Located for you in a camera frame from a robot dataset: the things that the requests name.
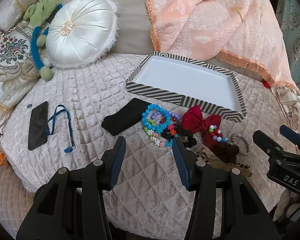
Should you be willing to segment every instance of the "black and white striped edge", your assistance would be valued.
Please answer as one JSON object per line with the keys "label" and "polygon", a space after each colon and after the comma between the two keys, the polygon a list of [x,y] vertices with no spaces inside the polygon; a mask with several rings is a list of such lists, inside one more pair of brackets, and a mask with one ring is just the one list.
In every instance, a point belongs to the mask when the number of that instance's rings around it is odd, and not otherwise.
{"label": "black and white striped edge", "polygon": [[[154,88],[151,86],[146,86],[143,84],[138,84],[138,83],[132,82],[132,80],[135,78],[135,76],[140,72],[142,66],[152,56],[167,57],[167,58],[171,58],[171,59],[185,61],[185,62],[195,64],[198,66],[202,66],[202,67],[214,70],[214,71],[218,71],[220,73],[230,76],[231,80],[234,84],[234,89],[238,95],[238,99],[239,99],[239,103],[240,103],[240,107],[241,107],[241,113],[231,110],[231,109],[228,109],[228,108],[225,108],[225,107],[222,107],[222,106],[217,106],[215,104],[208,103],[203,100],[196,99],[196,98],[192,98],[192,97],[180,95],[178,93],[170,92],[167,90],[162,90],[159,88]],[[143,96],[150,97],[150,98],[159,99],[162,101],[174,103],[176,105],[185,106],[188,108],[195,106],[195,105],[199,105],[202,112],[205,112],[207,114],[218,114],[221,117],[223,117],[225,119],[229,119],[234,122],[241,122],[241,120],[243,120],[243,118],[247,114],[247,110],[246,110],[246,107],[245,107],[245,104],[243,101],[243,96],[242,96],[239,84],[231,71],[229,71],[225,68],[221,68],[219,66],[215,66],[215,65],[212,65],[212,64],[200,61],[200,60],[195,60],[195,59],[192,59],[189,57],[182,57],[182,56],[175,55],[175,54],[153,51],[138,65],[138,67],[133,71],[133,73],[127,79],[126,83],[127,83],[127,91],[128,92],[138,94],[138,95],[143,95]]]}

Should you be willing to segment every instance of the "green patterned curtain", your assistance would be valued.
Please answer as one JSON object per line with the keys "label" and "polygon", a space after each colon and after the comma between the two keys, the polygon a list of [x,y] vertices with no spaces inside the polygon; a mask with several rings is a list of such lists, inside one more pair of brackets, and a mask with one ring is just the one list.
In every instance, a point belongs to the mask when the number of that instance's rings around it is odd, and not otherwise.
{"label": "green patterned curtain", "polygon": [[300,5],[296,0],[279,0],[276,17],[286,45],[291,75],[300,89]]}

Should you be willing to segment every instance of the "white round pillow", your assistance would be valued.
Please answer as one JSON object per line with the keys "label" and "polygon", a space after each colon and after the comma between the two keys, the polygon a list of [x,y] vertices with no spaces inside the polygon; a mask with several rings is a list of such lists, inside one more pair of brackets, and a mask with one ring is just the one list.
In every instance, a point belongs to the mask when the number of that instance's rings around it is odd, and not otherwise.
{"label": "white round pillow", "polygon": [[88,65],[115,43],[117,6],[111,0],[72,0],[55,15],[46,40],[47,56],[56,67]]}

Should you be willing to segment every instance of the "red flower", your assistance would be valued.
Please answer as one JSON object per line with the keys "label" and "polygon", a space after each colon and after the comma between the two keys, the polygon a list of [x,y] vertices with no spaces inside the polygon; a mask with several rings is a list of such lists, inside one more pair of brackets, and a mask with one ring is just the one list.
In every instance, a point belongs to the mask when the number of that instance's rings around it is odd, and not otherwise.
{"label": "red flower", "polygon": [[267,81],[265,81],[264,79],[262,80],[263,86],[267,89],[269,89],[271,86],[269,85],[269,83]]}

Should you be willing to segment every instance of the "tray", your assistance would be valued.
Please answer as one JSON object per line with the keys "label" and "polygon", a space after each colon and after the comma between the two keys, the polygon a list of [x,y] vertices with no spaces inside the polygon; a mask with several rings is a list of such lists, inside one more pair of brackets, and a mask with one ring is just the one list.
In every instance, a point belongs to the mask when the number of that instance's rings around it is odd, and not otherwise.
{"label": "tray", "polygon": [[247,111],[238,82],[225,68],[170,53],[151,52],[126,81],[128,92],[241,122]]}

